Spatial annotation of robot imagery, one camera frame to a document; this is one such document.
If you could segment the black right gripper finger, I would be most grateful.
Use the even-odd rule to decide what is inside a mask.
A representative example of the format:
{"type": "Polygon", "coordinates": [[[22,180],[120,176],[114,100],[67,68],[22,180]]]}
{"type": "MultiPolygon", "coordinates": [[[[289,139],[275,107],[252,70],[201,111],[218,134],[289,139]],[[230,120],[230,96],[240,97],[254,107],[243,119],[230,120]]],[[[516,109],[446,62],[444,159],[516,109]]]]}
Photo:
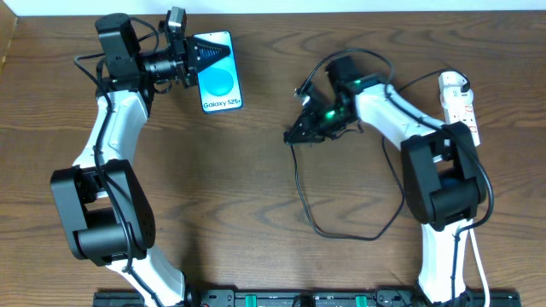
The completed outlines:
{"type": "Polygon", "coordinates": [[[317,128],[317,117],[314,111],[303,111],[296,119],[293,126],[283,133],[283,141],[288,145],[298,143],[299,134],[302,130],[317,128]]]}
{"type": "Polygon", "coordinates": [[[334,140],[336,138],[335,134],[324,133],[323,131],[306,129],[302,130],[299,134],[298,143],[321,143],[329,140],[334,140]]]}

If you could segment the blue Galaxy smartphone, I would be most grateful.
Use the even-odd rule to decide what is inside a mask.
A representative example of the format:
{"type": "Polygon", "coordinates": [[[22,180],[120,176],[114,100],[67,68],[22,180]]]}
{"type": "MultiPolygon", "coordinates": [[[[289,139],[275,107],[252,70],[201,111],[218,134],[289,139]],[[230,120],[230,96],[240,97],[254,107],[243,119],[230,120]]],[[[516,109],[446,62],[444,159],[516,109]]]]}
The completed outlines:
{"type": "Polygon", "coordinates": [[[208,68],[198,68],[197,81],[204,113],[241,109],[244,105],[235,63],[235,51],[228,31],[195,34],[212,43],[227,45],[231,54],[208,68]]]}

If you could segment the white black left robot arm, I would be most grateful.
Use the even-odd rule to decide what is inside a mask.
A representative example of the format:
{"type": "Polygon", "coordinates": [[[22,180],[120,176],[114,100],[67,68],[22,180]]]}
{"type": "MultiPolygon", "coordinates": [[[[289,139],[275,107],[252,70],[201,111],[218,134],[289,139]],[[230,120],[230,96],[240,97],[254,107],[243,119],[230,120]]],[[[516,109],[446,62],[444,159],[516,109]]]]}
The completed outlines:
{"type": "Polygon", "coordinates": [[[197,85],[208,68],[234,53],[230,33],[187,36],[184,9],[170,9],[152,29],[164,48],[142,52],[125,13],[99,18],[102,46],[90,73],[96,122],[73,165],[54,171],[50,187],[73,256],[122,275],[146,306],[200,306],[199,292],[156,246],[152,208],[132,163],[153,100],[174,84],[197,85]]]}

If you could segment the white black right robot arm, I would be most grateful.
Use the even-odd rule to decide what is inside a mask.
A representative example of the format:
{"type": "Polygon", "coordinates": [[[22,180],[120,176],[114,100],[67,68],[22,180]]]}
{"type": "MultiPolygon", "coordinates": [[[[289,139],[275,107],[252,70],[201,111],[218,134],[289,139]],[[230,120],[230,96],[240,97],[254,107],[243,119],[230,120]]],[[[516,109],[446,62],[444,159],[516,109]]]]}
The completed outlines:
{"type": "Polygon", "coordinates": [[[444,118],[436,119],[402,97],[391,76],[361,73],[350,49],[334,52],[319,67],[334,98],[311,81],[295,91],[302,111],[284,132],[290,146],[336,140],[351,124],[370,125],[401,155],[395,179],[401,203],[421,224],[422,263],[414,304],[468,306],[473,297],[463,280],[467,246],[485,223],[477,210],[495,204],[493,187],[479,160],[473,92],[468,77],[453,68],[438,71],[444,118]]]}

